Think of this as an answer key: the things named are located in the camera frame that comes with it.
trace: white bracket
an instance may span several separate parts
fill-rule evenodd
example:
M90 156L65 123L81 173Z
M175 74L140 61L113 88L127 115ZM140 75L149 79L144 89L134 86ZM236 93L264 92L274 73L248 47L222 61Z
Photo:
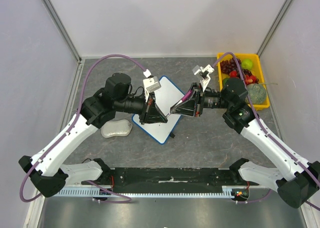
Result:
M98 179L103 172L101 166L95 161L75 165L62 164L60 168L65 174L68 174L68 178L65 180L66 186L87 180L94 181Z
M268 187L277 192L277 180L281 180L283 176L277 168L267 168L246 162L239 168L239 174L245 181L255 182L264 187Z
M194 75L200 79L200 84L202 86L202 91L204 92L207 88L211 78L209 74L213 73L214 69L208 64L205 68L200 66L195 66L192 72Z
M149 94L161 88L161 85L157 77L146 78L143 80L143 83L145 101L147 102Z

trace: white board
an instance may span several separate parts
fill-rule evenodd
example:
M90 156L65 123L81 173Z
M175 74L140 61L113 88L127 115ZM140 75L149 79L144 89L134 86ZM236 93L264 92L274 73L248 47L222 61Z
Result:
M160 80L161 88L154 92L155 102L163 114L168 114L170 108L177 103L184 94L165 76ZM168 117L167 123L154 123L141 125L139 115L132 116L132 121L141 127L150 136L156 139L160 144L164 144L169 137L170 132L177 124L181 115L172 114Z

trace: black cable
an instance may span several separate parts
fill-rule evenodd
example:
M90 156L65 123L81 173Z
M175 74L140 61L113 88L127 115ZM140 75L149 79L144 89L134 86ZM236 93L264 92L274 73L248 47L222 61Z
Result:
M131 94L131 92L132 92L132 84L130 83L130 91L128 94Z
M144 87L142 87L142 86L138 87L138 88L136 89L136 91L132 94L132 96L135 96L140 88L143 89ZM144 94L144 91L142 90L141 95L139 95L139 96L137 96L137 97L141 97L143 94Z
M92 159L90 159L90 158L86 158L83 162L81 162L81 163L84 163L86 160L90 160L90 161L92 161Z
M206 91L207 89L209 89L209 90L210 90L210 92L213 92L213 91L212 91L212 89L211 89L210 87L207 87L207 88L205 89L205 91Z
M97 92L95 92L95 94L93 95L94 97L99 96L99 94L101 94L104 91L104 87L100 88Z

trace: plastic fruit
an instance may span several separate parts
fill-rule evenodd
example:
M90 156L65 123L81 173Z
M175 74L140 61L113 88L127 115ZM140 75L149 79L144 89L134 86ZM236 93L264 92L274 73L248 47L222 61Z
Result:
M242 66L243 69L252 70L252 67L254 66L254 63L252 62L251 59L246 58L246 59L242 60L241 66Z
M250 78L253 80L253 82L256 82L256 79L257 79L256 76L251 75Z
M229 73L231 73L233 70L238 69L236 62L233 58L231 58L230 60L221 61L220 68L221 68L221 72L227 75L229 75Z
M229 78L225 78L224 80L222 80L222 87L224 87L225 86L225 83L227 82L229 80Z
M237 77L237 71L232 71L231 73L229 73L230 77Z
M244 81L244 83L246 84L246 85L249 85L249 84L251 84L251 83L253 83L254 81L251 79L251 78L249 78L249 79L247 79L247 80L245 80Z
M261 84L250 84L246 88L253 104L262 104L266 100L267 91Z

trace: white sponge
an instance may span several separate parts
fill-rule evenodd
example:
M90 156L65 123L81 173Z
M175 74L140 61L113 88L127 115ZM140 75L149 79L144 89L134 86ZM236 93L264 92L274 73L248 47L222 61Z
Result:
M116 122L106 122L101 127L101 134L105 138L114 136L127 136L132 129L132 124L128 120L120 120Z

